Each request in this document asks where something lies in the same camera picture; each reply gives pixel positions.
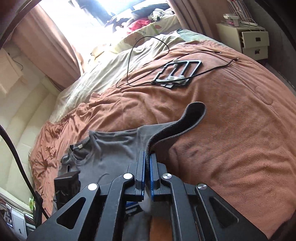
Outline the grey t-shirt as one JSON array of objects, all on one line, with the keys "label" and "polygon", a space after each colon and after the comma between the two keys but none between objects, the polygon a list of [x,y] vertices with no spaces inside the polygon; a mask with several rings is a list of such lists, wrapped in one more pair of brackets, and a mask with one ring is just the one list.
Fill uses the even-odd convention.
[{"label": "grey t-shirt", "polygon": [[[54,240],[95,240],[100,220],[98,188],[111,183],[125,173],[128,166],[138,161],[144,151],[144,189],[150,185],[149,158],[169,159],[169,150],[179,136],[195,128],[202,120],[206,107],[201,102],[189,104],[178,121],[145,125],[121,132],[93,132],[81,142],[71,145],[62,158],[59,175],[80,171],[80,191],[54,215],[58,226]],[[122,240],[149,240],[151,217],[140,211],[126,218]]]}]

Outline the pile of clothes by window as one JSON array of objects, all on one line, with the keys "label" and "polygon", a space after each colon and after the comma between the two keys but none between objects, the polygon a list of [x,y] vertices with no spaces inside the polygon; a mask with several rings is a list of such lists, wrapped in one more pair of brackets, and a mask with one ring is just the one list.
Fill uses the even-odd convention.
[{"label": "pile of clothes by window", "polygon": [[150,23],[160,21],[174,14],[168,3],[150,4],[133,10],[127,15],[115,15],[104,26],[112,25],[113,32],[116,32],[117,27],[126,28],[127,33],[130,34]]}]

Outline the terracotta bed blanket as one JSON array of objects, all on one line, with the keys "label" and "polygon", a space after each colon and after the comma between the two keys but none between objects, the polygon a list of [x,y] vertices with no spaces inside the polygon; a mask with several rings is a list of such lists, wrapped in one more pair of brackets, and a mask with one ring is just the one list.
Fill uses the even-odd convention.
[{"label": "terracotta bed blanket", "polygon": [[[152,85],[174,60],[201,60],[186,86]],[[62,156],[89,131],[115,132],[178,120],[191,102],[205,117],[169,150],[168,170],[191,184],[205,182],[269,238],[295,232],[295,96],[252,59],[212,41],[185,43],[93,93],[56,123],[44,124],[30,156],[47,212]]]}]

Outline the cream padded headboard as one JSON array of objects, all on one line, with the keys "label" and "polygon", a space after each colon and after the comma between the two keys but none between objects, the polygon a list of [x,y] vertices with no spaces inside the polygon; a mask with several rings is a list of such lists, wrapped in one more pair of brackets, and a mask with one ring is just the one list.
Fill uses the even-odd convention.
[{"label": "cream padded headboard", "polygon": [[[5,127],[32,185],[29,155],[43,124],[53,112],[59,93],[49,78],[43,77],[29,95],[16,104],[17,110]],[[20,206],[29,205],[29,199],[32,198],[4,140],[1,140],[1,194]]]}]

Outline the cream bed sheet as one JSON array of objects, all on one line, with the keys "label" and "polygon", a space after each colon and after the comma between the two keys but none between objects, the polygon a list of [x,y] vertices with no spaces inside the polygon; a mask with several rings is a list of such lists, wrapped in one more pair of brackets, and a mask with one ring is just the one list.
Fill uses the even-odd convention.
[{"label": "cream bed sheet", "polygon": [[126,76],[127,71],[140,68],[182,42],[184,40],[180,34],[174,31],[168,35],[160,34],[155,38],[148,38],[134,49],[117,54],[110,51],[103,53],[88,71],[58,95],[49,121],[60,121],[79,104],[88,103],[93,93],[102,94]]}]

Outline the pink curtain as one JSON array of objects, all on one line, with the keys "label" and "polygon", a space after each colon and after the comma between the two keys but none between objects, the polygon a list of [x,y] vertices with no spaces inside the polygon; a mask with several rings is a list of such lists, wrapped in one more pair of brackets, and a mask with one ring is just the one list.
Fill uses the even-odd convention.
[{"label": "pink curtain", "polygon": [[69,87],[83,73],[79,54],[39,5],[20,21],[11,40],[59,89]]}]

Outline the bear print pillow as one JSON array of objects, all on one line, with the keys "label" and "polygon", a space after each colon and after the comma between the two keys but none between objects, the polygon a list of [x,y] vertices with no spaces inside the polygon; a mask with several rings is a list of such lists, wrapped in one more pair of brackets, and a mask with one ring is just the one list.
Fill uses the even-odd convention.
[{"label": "bear print pillow", "polygon": [[140,29],[137,29],[124,37],[121,41],[111,45],[111,52],[120,53],[132,48],[138,41],[137,46],[142,45],[148,40],[147,36],[158,36],[159,34],[169,34],[175,30],[181,29],[181,24],[176,15],[170,15],[157,22],[150,23]]}]

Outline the white bedside drawer cabinet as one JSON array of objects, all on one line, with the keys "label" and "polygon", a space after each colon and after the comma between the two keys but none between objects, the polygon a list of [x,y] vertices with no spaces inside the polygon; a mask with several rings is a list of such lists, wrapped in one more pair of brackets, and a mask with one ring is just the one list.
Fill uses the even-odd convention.
[{"label": "white bedside drawer cabinet", "polygon": [[269,34],[263,27],[216,24],[219,38],[224,45],[252,58],[268,59]]}]

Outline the black metal frame rack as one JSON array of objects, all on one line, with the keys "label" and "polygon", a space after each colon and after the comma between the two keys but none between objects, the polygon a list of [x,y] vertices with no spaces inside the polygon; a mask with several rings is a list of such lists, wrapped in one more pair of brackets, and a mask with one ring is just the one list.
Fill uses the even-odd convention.
[{"label": "black metal frame rack", "polygon": [[174,60],[166,64],[152,80],[151,84],[167,89],[186,86],[202,66],[201,60]]}]

